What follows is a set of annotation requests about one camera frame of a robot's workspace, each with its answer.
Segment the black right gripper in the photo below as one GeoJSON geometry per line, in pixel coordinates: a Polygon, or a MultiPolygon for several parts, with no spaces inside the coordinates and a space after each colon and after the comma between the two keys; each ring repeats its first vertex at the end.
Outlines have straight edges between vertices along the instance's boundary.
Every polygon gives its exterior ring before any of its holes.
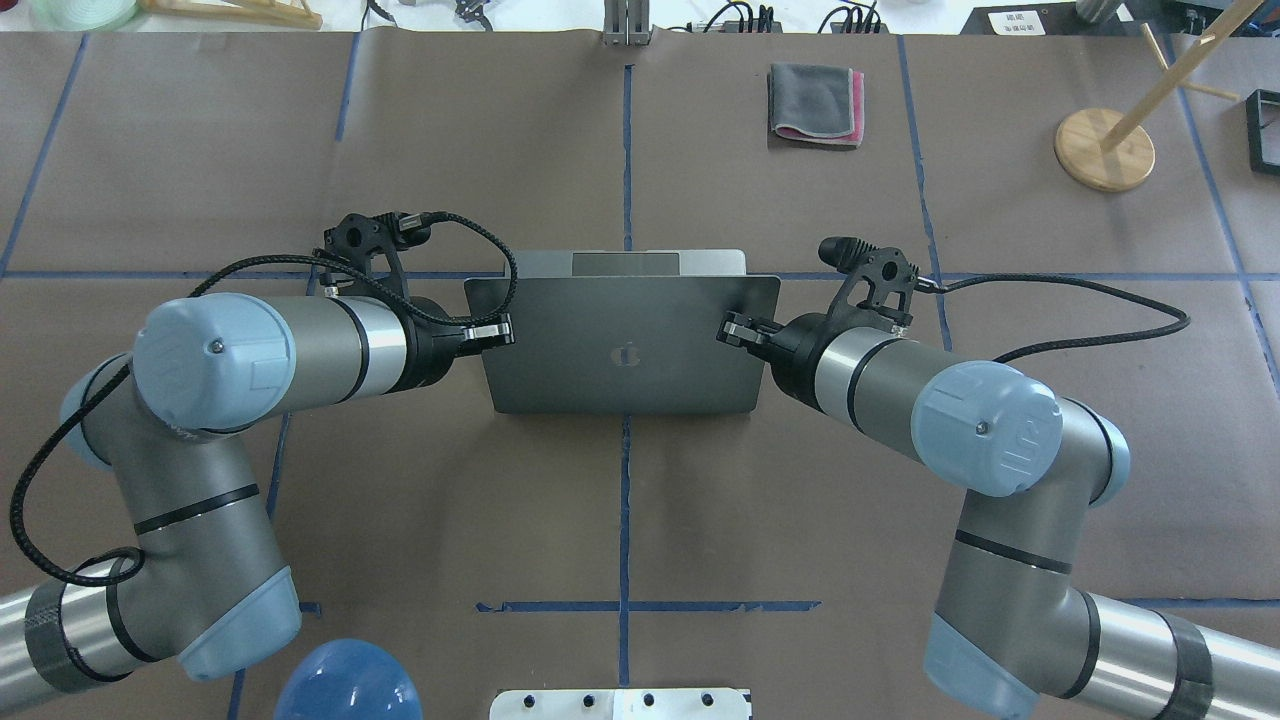
{"type": "Polygon", "coordinates": [[[726,313],[716,341],[750,354],[765,354],[765,363],[781,392],[813,396],[818,359],[829,343],[829,318],[806,313],[781,325],[744,313],[726,313]]]}

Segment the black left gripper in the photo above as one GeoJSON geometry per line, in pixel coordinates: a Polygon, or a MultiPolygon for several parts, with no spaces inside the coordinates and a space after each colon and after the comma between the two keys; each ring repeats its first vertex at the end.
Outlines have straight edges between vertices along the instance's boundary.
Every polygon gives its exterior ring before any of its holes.
{"type": "Polygon", "coordinates": [[[435,384],[458,355],[480,355],[516,341],[509,314],[461,325],[430,322],[413,314],[407,315],[404,322],[406,389],[435,384]]]}

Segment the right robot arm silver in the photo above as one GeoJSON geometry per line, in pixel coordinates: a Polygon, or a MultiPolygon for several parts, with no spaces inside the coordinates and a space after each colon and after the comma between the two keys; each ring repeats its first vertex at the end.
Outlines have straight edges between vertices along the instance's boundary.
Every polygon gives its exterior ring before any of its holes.
{"type": "Polygon", "coordinates": [[[1044,697],[1132,719],[1277,716],[1275,648],[1073,584],[1087,511],[1132,470],[1107,418],[1010,365],[815,313],[730,311],[717,338],[965,491],[923,660],[938,691],[997,719],[1044,697]]]}

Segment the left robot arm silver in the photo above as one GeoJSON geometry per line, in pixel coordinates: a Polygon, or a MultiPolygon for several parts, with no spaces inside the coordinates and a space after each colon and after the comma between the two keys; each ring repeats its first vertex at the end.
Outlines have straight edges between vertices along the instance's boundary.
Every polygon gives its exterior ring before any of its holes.
{"type": "Polygon", "coordinates": [[[506,311],[449,319],[425,299],[209,293],[154,309],[61,406],[61,436],[114,475],[137,544],[4,598],[3,714],[168,659],[216,680],[288,646],[300,600],[243,432],[430,386],[513,338],[506,311]]]}

